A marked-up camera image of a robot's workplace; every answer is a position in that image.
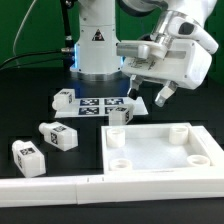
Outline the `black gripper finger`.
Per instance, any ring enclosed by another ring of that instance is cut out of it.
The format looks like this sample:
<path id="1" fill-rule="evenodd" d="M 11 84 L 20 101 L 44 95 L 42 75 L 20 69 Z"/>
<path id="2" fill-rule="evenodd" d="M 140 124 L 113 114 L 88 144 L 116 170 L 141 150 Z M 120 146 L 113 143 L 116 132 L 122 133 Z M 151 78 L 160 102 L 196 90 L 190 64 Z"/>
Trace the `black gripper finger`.
<path id="1" fill-rule="evenodd" d="M 136 100 L 139 95 L 139 87 L 144 79 L 139 75 L 132 75 L 130 77 L 130 86 L 127 92 L 127 96 L 133 100 Z"/>
<path id="2" fill-rule="evenodd" d="M 155 104 L 162 107 L 166 100 L 171 97 L 177 90 L 178 85 L 173 81 L 167 81 L 160 92 L 157 94 Z"/>

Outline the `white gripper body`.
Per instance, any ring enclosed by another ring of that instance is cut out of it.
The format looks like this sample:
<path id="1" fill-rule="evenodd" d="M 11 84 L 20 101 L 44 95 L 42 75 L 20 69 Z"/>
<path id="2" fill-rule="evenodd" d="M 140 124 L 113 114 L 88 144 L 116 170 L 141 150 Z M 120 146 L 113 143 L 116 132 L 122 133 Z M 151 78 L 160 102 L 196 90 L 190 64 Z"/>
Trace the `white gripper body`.
<path id="1" fill-rule="evenodd" d="M 189 39 L 175 39 L 169 48 L 153 41 L 122 41 L 117 54 L 125 57 L 124 74 L 149 82 L 172 81 L 186 89 L 202 84 L 212 61 L 203 47 Z"/>

